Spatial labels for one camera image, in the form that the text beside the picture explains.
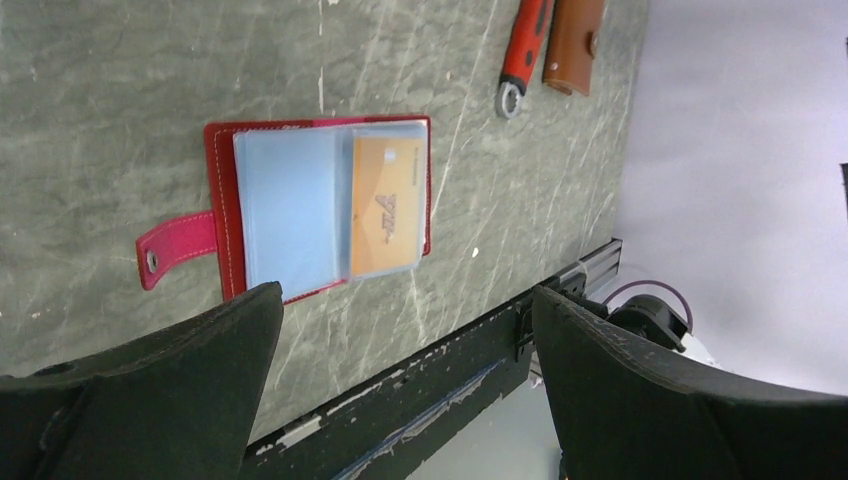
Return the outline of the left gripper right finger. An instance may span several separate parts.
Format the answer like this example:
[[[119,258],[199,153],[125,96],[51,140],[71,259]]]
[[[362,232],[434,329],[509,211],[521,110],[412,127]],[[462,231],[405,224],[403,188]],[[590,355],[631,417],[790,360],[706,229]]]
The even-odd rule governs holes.
[[[547,287],[534,343],[566,479],[843,479],[847,400],[681,355]]]

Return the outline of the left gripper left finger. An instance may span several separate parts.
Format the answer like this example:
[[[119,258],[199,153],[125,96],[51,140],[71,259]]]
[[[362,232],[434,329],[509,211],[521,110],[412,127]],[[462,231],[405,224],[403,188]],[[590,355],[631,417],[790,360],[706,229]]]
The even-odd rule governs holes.
[[[264,283],[117,347],[1,379],[5,479],[234,479],[283,323]]]

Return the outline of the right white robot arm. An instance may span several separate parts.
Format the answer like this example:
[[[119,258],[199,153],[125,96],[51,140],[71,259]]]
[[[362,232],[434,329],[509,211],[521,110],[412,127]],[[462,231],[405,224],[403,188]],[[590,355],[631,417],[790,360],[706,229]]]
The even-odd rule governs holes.
[[[680,314],[668,302],[651,294],[638,294],[613,308],[607,321],[638,337],[704,365],[722,366],[693,334],[691,309],[682,303]]]

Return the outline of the red card holder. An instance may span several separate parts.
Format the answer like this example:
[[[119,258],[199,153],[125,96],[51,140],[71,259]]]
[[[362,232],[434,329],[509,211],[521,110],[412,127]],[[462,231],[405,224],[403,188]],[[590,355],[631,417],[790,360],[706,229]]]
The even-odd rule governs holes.
[[[351,274],[353,141],[425,142],[423,252],[411,267]],[[173,267],[213,254],[225,299],[266,282],[292,303],[338,285],[415,268],[431,250],[432,123],[423,114],[213,122],[203,140],[208,210],[168,220],[135,243],[139,279],[153,289]]]

